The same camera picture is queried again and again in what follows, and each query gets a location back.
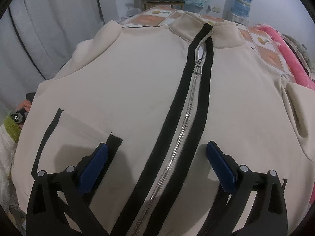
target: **beige collar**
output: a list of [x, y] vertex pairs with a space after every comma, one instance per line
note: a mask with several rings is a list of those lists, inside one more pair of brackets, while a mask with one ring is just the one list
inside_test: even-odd
[[[206, 22], [196, 15], [185, 12], [169, 25], [170, 31], [188, 42], [192, 42]], [[245, 39], [233, 22], [213, 25], [211, 35], [214, 49], [233, 48], [245, 44]]]

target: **person's hand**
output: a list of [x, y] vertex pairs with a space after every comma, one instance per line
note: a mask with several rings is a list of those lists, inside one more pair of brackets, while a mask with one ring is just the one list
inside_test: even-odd
[[15, 111], [18, 111], [18, 110], [24, 108], [25, 111], [29, 112], [31, 105], [32, 105], [32, 103], [30, 101], [28, 101], [27, 99], [25, 99], [21, 104], [19, 104], [19, 106], [15, 109]]

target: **curtain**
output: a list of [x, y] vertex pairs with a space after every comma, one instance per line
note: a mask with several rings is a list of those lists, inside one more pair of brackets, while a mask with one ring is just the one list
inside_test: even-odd
[[13, 0], [0, 20], [0, 123], [104, 25], [98, 0]]

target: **zipper slider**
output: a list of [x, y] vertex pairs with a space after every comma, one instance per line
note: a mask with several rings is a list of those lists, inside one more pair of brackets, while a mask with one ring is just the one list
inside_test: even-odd
[[202, 75], [202, 58], [204, 55], [204, 49], [200, 46], [198, 49], [198, 58], [196, 59], [196, 64], [194, 68], [194, 73], [197, 75]]

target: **black chair cushion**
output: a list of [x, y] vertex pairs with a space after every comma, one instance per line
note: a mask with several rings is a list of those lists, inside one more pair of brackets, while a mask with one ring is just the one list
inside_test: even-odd
[[185, 0], [144, 0], [145, 3], [156, 3], [156, 2], [174, 2], [174, 3], [185, 3]]

